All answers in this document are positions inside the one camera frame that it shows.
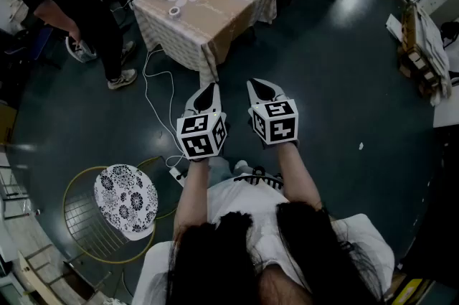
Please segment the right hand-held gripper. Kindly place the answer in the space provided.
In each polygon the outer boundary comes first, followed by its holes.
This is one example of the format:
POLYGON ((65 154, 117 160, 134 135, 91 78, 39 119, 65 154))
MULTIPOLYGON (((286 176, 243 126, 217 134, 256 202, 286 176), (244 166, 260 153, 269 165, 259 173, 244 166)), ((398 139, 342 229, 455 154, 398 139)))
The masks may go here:
POLYGON ((267 80, 247 81, 253 131, 266 146, 298 140, 298 108, 283 89, 267 80))

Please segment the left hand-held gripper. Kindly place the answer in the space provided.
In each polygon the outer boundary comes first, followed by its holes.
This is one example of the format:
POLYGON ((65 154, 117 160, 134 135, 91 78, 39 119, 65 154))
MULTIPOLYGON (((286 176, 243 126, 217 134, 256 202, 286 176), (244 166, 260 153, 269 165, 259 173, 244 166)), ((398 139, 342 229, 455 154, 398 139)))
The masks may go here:
POLYGON ((227 137, 226 117, 216 83, 200 88, 188 99, 176 127, 177 139, 188 160, 219 155, 227 137))

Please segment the person's left forearm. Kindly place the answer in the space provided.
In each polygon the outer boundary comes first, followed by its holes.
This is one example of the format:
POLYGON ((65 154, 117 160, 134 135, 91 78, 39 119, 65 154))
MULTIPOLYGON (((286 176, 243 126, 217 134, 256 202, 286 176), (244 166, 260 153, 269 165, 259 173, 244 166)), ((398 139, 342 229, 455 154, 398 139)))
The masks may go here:
POLYGON ((191 226, 207 222, 209 160, 192 161, 174 218, 174 240, 191 226))

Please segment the person's right forearm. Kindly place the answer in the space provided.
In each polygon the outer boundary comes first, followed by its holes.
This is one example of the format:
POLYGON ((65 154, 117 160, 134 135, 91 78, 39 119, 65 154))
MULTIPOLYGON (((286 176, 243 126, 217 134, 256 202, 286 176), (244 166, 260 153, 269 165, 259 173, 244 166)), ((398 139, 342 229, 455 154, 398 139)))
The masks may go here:
POLYGON ((315 210, 321 210, 321 196, 297 147, 287 142, 279 144, 277 151, 285 197, 291 202, 304 202, 315 210))

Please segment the person's legs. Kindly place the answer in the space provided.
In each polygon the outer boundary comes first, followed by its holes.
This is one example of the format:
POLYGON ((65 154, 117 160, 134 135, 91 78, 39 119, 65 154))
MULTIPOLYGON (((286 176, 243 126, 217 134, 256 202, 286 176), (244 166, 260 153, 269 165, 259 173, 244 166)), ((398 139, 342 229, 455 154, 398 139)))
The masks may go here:
POLYGON ((252 172, 252 167, 248 166, 245 160, 240 160, 235 164, 233 170, 230 169, 230 163, 220 156, 209 158, 209 176, 208 185, 212 187, 220 182, 238 177, 243 173, 252 172))

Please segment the white power strip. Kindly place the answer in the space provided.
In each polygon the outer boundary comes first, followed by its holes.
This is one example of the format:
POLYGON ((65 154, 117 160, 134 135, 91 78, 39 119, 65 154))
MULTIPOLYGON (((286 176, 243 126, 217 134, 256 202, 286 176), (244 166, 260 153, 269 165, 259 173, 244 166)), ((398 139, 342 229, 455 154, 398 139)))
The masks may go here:
POLYGON ((184 187, 186 181, 186 175, 180 172, 176 167, 172 167, 169 170, 169 174, 178 182, 182 187, 184 187))

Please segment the black hair claw clip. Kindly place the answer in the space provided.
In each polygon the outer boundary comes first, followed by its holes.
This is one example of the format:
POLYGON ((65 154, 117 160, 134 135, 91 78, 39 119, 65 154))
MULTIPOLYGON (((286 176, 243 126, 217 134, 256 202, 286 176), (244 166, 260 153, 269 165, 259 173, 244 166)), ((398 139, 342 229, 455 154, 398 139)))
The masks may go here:
POLYGON ((281 191, 284 188, 282 176, 280 174, 275 176, 266 174, 265 169, 261 166, 257 166, 255 168, 249 167, 248 172, 243 172, 241 175, 234 177, 233 181, 246 181, 251 185, 265 183, 266 185, 278 191, 281 191))

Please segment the person's white shirt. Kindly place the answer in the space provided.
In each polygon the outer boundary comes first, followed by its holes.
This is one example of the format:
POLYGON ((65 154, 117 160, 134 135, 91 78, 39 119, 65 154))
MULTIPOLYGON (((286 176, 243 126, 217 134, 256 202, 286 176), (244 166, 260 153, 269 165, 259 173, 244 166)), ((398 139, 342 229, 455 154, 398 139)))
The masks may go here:
MULTIPOLYGON (((297 284, 308 288, 297 263, 287 254, 276 228, 275 208, 287 199, 264 182, 251 185, 243 179, 227 179, 207 190, 208 218, 211 223, 229 212, 252 215, 253 226, 248 239, 249 249, 262 267, 280 266, 297 284)), ((386 292, 391 286, 394 254, 384 238, 365 214, 354 215, 331 223, 339 239, 361 248, 371 261, 386 292)), ((165 305, 166 277, 173 243, 155 244, 148 250, 138 280, 132 305, 165 305)))

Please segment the table with checked tablecloth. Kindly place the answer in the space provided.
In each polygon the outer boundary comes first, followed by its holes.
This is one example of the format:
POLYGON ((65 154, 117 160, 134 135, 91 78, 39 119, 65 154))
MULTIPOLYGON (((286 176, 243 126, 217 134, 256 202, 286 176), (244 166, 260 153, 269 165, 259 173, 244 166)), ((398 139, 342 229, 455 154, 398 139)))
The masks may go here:
POLYGON ((217 66, 233 40, 256 22, 271 23, 276 0, 133 0, 147 50, 160 45, 173 60, 199 73, 202 86, 217 82, 217 66), (169 9, 178 6, 178 19, 169 9))

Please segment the floral seat cushion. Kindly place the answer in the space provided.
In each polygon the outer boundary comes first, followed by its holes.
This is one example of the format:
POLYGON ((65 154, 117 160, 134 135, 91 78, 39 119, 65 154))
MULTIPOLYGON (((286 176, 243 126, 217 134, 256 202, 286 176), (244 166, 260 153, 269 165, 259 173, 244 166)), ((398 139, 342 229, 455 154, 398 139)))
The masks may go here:
POLYGON ((137 241, 153 233, 158 192, 138 167, 115 164, 102 170, 94 197, 102 216, 127 239, 137 241))

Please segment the light grey bag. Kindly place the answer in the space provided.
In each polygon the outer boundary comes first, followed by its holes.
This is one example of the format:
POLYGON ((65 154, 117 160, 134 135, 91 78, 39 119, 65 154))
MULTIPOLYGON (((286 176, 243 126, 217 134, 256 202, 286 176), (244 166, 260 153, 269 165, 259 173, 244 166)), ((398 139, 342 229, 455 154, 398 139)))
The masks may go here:
POLYGON ((96 51, 83 40, 76 42, 72 37, 65 37, 65 45, 78 62, 87 63, 98 58, 96 51))

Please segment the white table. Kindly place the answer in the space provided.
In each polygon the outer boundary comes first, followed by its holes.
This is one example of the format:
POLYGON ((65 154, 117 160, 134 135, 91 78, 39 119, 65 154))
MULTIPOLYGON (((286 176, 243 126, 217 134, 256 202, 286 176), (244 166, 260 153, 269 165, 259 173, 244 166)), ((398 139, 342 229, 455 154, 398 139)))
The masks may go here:
POLYGON ((459 125, 459 85, 452 88, 449 98, 435 107, 433 128, 459 125))

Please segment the cardboard and white sheet stack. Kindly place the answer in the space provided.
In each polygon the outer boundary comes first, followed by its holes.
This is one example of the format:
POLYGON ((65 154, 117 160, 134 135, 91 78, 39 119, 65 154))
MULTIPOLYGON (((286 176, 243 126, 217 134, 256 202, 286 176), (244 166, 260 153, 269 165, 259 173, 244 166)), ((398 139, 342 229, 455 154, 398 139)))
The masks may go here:
POLYGON ((450 63, 440 30, 424 9, 409 2, 402 13, 399 70, 417 84, 419 94, 432 106, 452 94, 450 63))

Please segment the wooden frame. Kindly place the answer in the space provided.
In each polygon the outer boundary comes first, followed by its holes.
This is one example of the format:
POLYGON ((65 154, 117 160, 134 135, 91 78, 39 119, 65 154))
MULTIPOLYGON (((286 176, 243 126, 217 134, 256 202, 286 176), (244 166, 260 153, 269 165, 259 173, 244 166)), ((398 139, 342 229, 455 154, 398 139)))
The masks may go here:
POLYGON ((17 251, 21 274, 27 285, 26 294, 41 296, 47 305, 98 305, 98 298, 113 270, 93 260, 85 251, 66 258, 52 243, 23 254, 17 251))

